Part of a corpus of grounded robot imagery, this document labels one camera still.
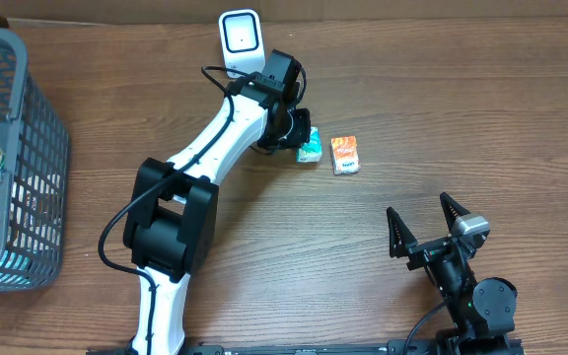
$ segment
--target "wooden surface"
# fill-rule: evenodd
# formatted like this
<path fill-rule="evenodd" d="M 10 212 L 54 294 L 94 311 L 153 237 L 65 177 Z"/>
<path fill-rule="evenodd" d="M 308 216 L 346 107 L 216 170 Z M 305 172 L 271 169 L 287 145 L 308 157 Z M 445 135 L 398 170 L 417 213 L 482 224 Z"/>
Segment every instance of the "wooden surface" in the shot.
<path fill-rule="evenodd" d="M 267 50 L 307 68 L 321 162 L 247 151 L 221 187 L 217 233 L 185 328 L 222 345 L 383 342 L 439 302 L 390 259 L 385 209 L 420 241 L 446 233 L 447 191 L 491 222 L 470 262 L 519 289 L 528 354 L 568 354 L 568 18 L 267 24 Z M 135 277 L 105 267 L 100 231 L 148 157 L 185 147 L 218 111 L 199 73 L 222 64 L 215 25 L 18 31 L 73 139 L 66 253 L 49 288 L 0 295 L 0 354 L 81 354 L 136 330 Z M 330 137 L 362 170 L 335 177 Z M 108 255 L 128 263 L 121 225 Z M 450 326 L 446 312 L 421 336 Z"/>
<path fill-rule="evenodd" d="M 6 18 L 103 24 L 214 24 L 252 8 L 263 22 L 568 16 L 568 0 L 0 0 Z"/>

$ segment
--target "gray basket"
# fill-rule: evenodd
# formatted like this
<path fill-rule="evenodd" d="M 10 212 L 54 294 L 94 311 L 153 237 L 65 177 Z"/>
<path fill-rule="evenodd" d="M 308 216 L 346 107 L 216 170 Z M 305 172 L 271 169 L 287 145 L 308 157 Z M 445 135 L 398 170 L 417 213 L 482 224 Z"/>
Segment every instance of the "gray basket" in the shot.
<path fill-rule="evenodd" d="M 69 133 L 28 73 L 26 47 L 0 30 L 0 292 L 55 280 L 62 268 Z"/>

